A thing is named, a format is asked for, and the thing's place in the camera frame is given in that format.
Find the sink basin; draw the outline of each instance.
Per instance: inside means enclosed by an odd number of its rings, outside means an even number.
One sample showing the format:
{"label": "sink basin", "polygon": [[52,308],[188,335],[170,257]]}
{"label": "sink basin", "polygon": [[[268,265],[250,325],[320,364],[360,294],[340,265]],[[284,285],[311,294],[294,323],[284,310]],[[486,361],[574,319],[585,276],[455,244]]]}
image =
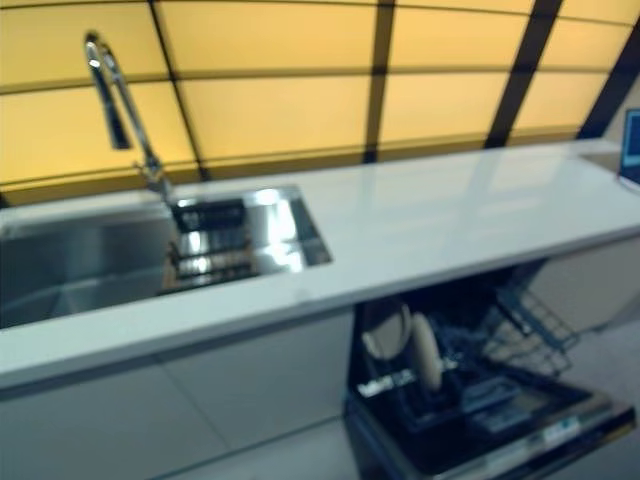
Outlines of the sink basin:
{"label": "sink basin", "polygon": [[296,187],[9,225],[0,250],[0,328],[331,261]]}

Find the dishwasher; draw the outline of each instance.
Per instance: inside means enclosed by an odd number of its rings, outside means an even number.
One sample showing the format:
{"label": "dishwasher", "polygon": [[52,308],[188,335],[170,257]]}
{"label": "dishwasher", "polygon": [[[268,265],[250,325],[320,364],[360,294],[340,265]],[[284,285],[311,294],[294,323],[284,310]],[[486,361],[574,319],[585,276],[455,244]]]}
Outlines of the dishwasher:
{"label": "dishwasher", "polygon": [[542,478],[634,428],[560,379],[579,335],[527,289],[539,266],[358,306],[346,418],[391,478]]}

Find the yellow backlit wall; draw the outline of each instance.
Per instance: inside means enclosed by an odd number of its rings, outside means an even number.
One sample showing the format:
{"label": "yellow backlit wall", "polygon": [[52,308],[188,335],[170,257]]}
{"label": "yellow backlit wall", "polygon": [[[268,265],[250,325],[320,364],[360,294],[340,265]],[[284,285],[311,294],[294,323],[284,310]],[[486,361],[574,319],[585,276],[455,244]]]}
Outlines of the yellow backlit wall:
{"label": "yellow backlit wall", "polygon": [[[480,148],[532,7],[397,0],[379,158]],[[116,53],[175,181],[200,178],[196,159],[218,178],[360,163],[377,11],[373,0],[0,0],[0,192],[20,204],[142,185],[138,149],[109,145],[89,29]],[[638,14],[640,0],[564,0],[513,143],[575,135]]]}

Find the white cabinet door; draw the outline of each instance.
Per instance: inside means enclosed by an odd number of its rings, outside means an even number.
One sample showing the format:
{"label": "white cabinet door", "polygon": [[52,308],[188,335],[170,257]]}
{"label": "white cabinet door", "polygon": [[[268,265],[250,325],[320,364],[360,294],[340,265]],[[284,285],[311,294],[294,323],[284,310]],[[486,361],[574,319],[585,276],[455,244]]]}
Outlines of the white cabinet door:
{"label": "white cabinet door", "polygon": [[163,358],[234,450],[342,413],[352,328],[353,310],[339,310]]}
{"label": "white cabinet door", "polygon": [[2,480],[139,480],[225,451],[157,364],[73,380],[0,392]]}

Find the faucet spout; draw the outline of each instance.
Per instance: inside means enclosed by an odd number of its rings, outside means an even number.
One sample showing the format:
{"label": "faucet spout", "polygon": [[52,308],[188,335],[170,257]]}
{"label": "faucet spout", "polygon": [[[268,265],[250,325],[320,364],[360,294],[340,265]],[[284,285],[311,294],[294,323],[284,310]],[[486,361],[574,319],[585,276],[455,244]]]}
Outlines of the faucet spout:
{"label": "faucet spout", "polygon": [[151,191],[160,194],[163,201],[169,207],[173,206],[175,203],[173,200],[173,187],[164,172],[162,162],[160,162],[160,159],[151,148],[149,137],[140,120],[138,110],[133,102],[129,87],[116,61],[115,55],[109,48],[109,45],[100,37],[100,34],[95,31],[89,31],[85,35],[84,48],[91,78],[98,90],[98,96],[104,109],[111,145],[116,149],[131,148],[131,142],[127,136],[118,112],[118,107],[111,94],[111,88],[105,76],[106,72],[108,72],[111,77],[111,82],[116,85],[118,94],[122,99],[122,104],[129,116],[129,121],[131,122],[135,136],[144,154],[144,162],[142,164],[136,163],[134,167],[136,167],[145,178],[147,187]]}

